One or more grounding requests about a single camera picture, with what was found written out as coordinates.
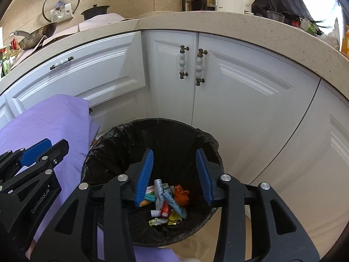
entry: floor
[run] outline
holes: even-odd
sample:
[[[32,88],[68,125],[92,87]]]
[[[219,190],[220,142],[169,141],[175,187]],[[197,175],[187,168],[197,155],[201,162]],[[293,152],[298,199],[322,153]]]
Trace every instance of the floor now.
[[[221,220],[221,210],[219,209],[205,226],[191,237],[166,246],[171,248],[180,258],[197,258],[201,262],[212,262],[219,233],[219,223]],[[251,258],[251,220],[246,217],[246,252],[245,260]]]

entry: blue gripper pad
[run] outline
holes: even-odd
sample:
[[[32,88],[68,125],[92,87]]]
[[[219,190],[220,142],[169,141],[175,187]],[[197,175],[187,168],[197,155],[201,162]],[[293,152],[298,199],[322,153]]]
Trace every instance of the blue gripper pad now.
[[[138,180],[135,186],[135,198],[134,202],[137,207],[140,206],[141,202],[144,200],[145,192],[148,187],[149,179],[151,177],[151,171],[154,165],[154,153],[151,149],[147,149],[140,162],[142,170],[139,173]]]
[[[202,149],[196,152],[196,166],[198,170],[198,177],[201,183],[202,193],[205,201],[208,205],[214,202],[213,190],[212,190],[212,179],[207,171],[206,164],[208,163],[206,155]]]
[[[49,139],[44,139],[35,145],[31,146],[29,149],[25,150],[22,155],[21,165],[31,166],[36,162],[36,158],[42,155],[45,151],[52,147],[52,143]]]

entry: stone countertop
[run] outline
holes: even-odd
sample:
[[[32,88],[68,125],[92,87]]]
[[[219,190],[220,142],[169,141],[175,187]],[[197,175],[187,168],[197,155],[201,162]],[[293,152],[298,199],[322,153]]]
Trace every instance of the stone countertop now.
[[[257,16],[197,11],[152,15],[107,24],[58,40],[29,56],[0,81],[0,94],[31,69],[76,46],[106,36],[142,29],[213,33],[246,41],[292,59],[331,83],[349,99],[349,60],[306,32]]]

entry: cabinet handle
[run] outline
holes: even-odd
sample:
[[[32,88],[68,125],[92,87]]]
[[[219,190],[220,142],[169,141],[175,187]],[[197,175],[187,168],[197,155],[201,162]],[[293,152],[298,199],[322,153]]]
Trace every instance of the cabinet handle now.
[[[184,47],[184,45],[180,46],[179,51],[179,78],[184,79],[184,76],[188,76],[188,73],[184,73],[185,67],[185,51],[189,50],[189,47]]]
[[[205,79],[202,78],[202,70],[204,69],[202,63],[203,63],[203,56],[207,55],[207,50],[203,50],[200,48],[198,50],[198,58],[197,63],[195,65],[195,85],[200,86],[200,83],[205,83]]]
[[[50,70],[53,70],[54,68],[58,68],[59,66],[62,66],[63,64],[68,63],[69,61],[72,61],[72,60],[74,60],[73,56],[71,56],[71,57],[69,57],[67,59],[61,60],[61,61],[59,61],[59,63],[56,63],[55,65],[52,65],[50,67]]]

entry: trash can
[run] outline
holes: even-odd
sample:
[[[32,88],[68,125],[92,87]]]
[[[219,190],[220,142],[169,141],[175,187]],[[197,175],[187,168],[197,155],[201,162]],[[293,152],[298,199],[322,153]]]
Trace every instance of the trash can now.
[[[150,226],[152,205],[128,210],[128,224],[134,245],[159,247],[180,242],[196,233],[216,212],[204,200],[198,177],[195,153],[203,148],[207,159],[223,170],[218,142],[212,135],[184,123],[149,118],[135,120],[112,128],[88,153],[81,181],[91,185],[107,183],[124,173],[130,164],[140,162],[147,148],[154,152],[154,166],[149,184],[154,179],[180,184],[190,191],[187,218],[178,225]],[[103,225],[103,210],[98,216]]]

